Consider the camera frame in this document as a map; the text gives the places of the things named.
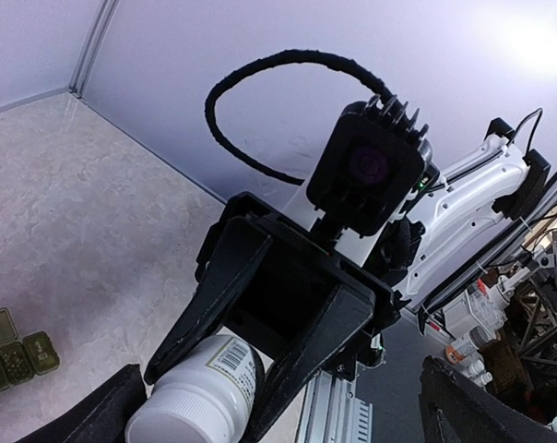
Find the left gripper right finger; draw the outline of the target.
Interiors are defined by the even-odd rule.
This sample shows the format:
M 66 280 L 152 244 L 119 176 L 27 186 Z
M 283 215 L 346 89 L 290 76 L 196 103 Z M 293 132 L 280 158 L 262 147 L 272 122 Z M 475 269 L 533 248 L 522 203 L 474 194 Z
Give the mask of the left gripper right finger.
M 445 361 L 422 362 L 419 395 L 426 442 L 557 442 L 557 433 L 504 405 Z

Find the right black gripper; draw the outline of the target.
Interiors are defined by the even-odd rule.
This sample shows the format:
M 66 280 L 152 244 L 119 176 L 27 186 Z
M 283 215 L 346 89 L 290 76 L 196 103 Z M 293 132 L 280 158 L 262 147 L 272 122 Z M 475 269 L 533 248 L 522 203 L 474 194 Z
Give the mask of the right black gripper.
M 247 438 L 261 438 L 325 365 L 378 366 L 398 320 L 391 288 L 244 192 L 230 198 L 197 256 L 195 294 L 144 374 L 158 381 L 223 324 L 273 359 Z

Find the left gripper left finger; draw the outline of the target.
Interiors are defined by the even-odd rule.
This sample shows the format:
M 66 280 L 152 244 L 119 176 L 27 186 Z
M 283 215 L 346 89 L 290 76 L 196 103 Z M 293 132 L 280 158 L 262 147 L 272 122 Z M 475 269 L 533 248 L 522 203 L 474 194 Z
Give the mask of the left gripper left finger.
M 146 400 L 139 365 L 125 365 L 72 409 L 19 442 L 124 442 L 127 422 Z

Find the small white pill bottle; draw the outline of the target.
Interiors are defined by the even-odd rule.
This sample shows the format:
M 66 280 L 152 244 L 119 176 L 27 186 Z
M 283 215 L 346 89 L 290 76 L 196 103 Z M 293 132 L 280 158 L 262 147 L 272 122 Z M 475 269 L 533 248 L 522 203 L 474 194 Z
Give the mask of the small white pill bottle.
M 155 383 L 128 421 L 124 440 L 238 442 L 264 376 L 249 343 L 232 335 L 208 337 Z

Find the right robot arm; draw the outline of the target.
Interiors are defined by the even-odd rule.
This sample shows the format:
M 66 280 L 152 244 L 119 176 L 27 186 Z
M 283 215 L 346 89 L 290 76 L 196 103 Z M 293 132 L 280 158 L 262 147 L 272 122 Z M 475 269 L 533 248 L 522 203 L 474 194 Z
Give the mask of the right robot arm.
M 352 382 L 380 363 L 374 340 L 428 275 L 504 219 L 539 203 L 549 165 L 491 121 L 483 143 L 440 171 L 403 107 L 349 104 L 312 175 L 283 209 L 230 198 L 198 253 L 196 292 L 144 379 L 161 382 L 222 328 L 273 363 L 244 440 L 259 441 L 299 391 Z

